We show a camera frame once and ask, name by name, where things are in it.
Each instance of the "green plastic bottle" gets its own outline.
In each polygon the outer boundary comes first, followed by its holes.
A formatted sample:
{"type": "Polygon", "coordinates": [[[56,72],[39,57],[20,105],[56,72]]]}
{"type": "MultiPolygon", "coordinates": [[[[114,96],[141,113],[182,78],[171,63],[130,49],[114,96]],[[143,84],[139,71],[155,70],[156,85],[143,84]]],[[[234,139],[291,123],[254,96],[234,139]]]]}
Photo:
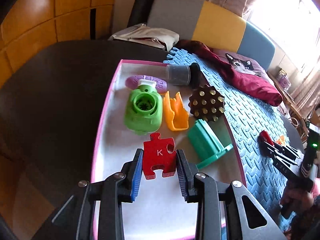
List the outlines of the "green plastic bottle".
{"type": "Polygon", "coordinates": [[[124,124],[136,134],[157,131],[162,122],[162,97],[156,90],[156,82],[141,79],[138,88],[132,90],[127,101],[124,124]]]}

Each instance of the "orange plastic part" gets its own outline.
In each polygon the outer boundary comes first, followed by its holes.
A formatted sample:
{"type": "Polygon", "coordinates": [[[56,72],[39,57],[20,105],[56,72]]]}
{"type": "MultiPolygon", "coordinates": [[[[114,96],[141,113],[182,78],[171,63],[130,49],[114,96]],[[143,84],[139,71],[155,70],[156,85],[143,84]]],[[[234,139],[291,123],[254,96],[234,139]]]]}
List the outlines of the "orange plastic part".
{"type": "Polygon", "coordinates": [[[284,138],[284,135],[280,135],[279,139],[276,140],[276,143],[285,146],[285,138],[284,138]]]}
{"type": "Polygon", "coordinates": [[[189,128],[189,113],[184,109],[180,92],[176,98],[170,98],[169,91],[163,99],[165,121],[171,131],[183,131],[189,128]]]}

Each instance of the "window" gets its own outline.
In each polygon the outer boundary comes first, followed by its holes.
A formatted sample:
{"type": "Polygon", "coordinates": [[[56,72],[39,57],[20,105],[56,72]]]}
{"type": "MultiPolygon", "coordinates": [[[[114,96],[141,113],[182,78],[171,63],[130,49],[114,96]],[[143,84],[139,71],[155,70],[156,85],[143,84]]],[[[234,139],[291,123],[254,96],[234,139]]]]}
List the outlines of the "window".
{"type": "Polygon", "coordinates": [[[320,56],[320,13],[311,0],[257,0],[248,21],[268,35],[301,71],[320,56]]]}

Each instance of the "brown gear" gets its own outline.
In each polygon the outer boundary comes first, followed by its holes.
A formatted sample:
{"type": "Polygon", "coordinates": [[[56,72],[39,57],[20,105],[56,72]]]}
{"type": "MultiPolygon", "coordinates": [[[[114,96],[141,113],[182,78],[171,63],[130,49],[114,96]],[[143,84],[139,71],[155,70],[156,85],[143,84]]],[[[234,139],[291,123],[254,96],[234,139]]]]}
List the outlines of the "brown gear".
{"type": "Polygon", "coordinates": [[[215,122],[225,111],[224,96],[214,86],[205,85],[193,91],[188,106],[196,119],[215,122]]]}

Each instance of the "teal plastic part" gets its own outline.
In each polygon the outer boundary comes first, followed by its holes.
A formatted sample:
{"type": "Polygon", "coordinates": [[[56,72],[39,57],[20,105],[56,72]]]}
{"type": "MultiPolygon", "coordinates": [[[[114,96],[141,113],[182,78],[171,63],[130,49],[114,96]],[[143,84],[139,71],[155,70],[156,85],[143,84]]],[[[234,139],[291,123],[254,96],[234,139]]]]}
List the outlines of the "teal plastic part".
{"type": "Polygon", "coordinates": [[[232,144],[224,147],[207,122],[202,119],[196,120],[188,132],[188,138],[201,160],[197,164],[198,169],[208,166],[233,148],[232,144]]]}
{"type": "Polygon", "coordinates": [[[124,124],[138,135],[157,131],[162,122],[162,97],[156,88],[140,85],[127,101],[124,124]]]}

